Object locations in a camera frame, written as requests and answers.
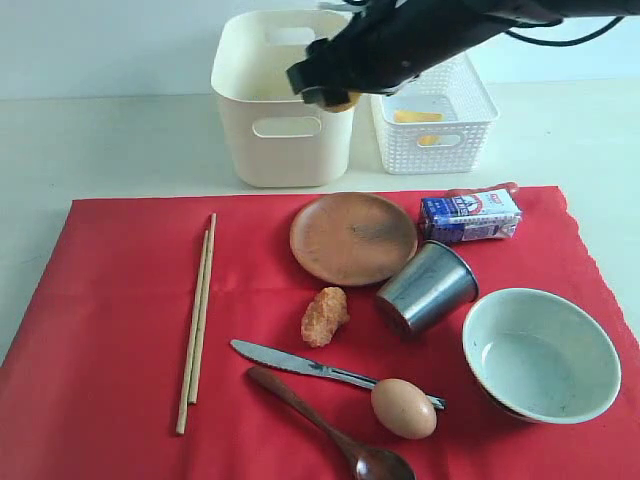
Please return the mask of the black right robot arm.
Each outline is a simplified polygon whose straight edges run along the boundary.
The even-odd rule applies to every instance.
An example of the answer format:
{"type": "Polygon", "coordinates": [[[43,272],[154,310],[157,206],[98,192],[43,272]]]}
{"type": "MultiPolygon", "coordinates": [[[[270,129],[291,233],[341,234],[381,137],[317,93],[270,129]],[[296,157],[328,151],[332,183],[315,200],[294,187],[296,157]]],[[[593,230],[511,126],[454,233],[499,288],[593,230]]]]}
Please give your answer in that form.
{"type": "Polygon", "coordinates": [[[569,18],[607,17],[609,23],[576,39],[591,41],[623,18],[636,1],[352,1],[355,12],[332,38],[305,49],[286,75],[307,104],[340,110],[354,94],[393,95],[424,71],[518,28],[551,28],[569,18]]]}

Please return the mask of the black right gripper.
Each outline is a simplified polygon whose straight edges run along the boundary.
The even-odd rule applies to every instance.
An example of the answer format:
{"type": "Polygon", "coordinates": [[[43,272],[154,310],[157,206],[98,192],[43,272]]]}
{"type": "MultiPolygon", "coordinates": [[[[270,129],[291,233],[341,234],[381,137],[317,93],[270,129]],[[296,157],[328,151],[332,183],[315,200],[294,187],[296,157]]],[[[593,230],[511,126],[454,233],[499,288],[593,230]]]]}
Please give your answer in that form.
{"type": "Polygon", "coordinates": [[[473,1],[372,1],[332,40],[311,42],[287,69],[289,83],[321,108],[347,102],[348,91],[390,93],[503,33],[505,21],[483,8],[473,1]]]}

